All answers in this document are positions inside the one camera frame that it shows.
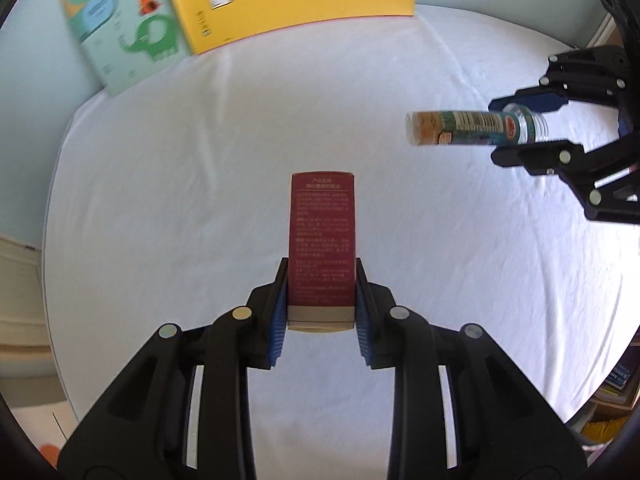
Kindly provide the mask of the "red and cream box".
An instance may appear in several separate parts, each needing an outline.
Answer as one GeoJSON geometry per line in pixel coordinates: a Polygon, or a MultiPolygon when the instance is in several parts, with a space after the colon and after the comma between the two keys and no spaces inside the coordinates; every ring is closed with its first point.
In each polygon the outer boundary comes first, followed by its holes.
{"type": "Polygon", "coordinates": [[[355,176],[311,171],[291,179],[288,327],[332,333],[355,325],[355,176]]]}

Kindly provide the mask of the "clear labelled plastic bottle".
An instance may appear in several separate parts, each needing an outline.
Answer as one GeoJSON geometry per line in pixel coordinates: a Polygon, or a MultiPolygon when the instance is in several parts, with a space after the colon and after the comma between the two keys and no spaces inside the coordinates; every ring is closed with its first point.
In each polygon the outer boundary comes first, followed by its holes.
{"type": "Polygon", "coordinates": [[[498,112],[411,112],[405,126],[407,139],[414,146],[507,146],[549,140],[542,115],[518,104],[508,104],[498,112]]]}

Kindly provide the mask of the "green elephant children's book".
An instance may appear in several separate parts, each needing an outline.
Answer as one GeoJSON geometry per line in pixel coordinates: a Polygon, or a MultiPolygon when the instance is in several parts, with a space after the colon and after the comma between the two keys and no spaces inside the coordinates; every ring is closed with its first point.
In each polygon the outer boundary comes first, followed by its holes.
{"type": "Polygon", "coordinates": [[[60,0],[67,25],[112,96],[191,55],[171,0],[60,0]]]}

